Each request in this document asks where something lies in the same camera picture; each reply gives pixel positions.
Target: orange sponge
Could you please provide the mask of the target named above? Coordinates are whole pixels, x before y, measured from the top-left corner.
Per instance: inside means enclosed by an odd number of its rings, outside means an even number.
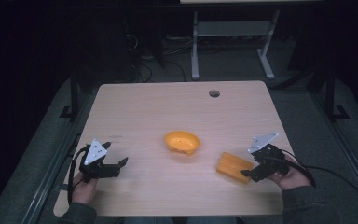
[[[249,183],[250,178],[241,174],[240,170],[252,170],[253,166],[254,165],[249,161],[223,152],[222,158],[220,159],[219,164],[217,164],[216,172],[247,184]]]

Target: yellow-orange bowl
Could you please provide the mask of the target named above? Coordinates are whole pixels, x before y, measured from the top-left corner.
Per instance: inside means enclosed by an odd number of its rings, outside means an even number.
[[[199,138],[193,133],[174,131],[165,134],[165,142],[170,151],[192,155],[200,146]]]

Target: orange block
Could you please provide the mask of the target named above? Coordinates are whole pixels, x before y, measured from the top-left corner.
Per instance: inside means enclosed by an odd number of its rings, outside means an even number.
[[[241,174],[241,170],[252,170],[254,165],[240,157],[234,156],[227,152],[223,152],[222,158],[217,164],[216,172],[229,176],[240,182],[247,184],[250,178]]]

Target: wooden table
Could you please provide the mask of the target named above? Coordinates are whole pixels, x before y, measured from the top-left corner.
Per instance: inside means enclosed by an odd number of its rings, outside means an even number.
[[[164,135],[174,130],[200,139],[194,155],[167,149]],[[99,180],[99,216],[272,215],[282,213],[274,183],[244,185],[215,171],[225,151],[252,161],[252,137],[272,132],[280,134],[272,144],[292,152],[261,81],[113,84],[99,89],[77,150],[97,138],[112,142],[105,164],[129,157],[118,178]],[[62,190],[54,214],[67,208]]]

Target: dark green sleeve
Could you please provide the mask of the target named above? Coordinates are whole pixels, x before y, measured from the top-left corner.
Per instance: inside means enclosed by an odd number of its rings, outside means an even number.
[[[341,215],[322,193],[311,186],[282,191],[284,224],[338,224]]]
[[[63,214],[60,224],[91,224],[94,223],[97,213],[95,209],[83,203],[71,203],[68,211]]]

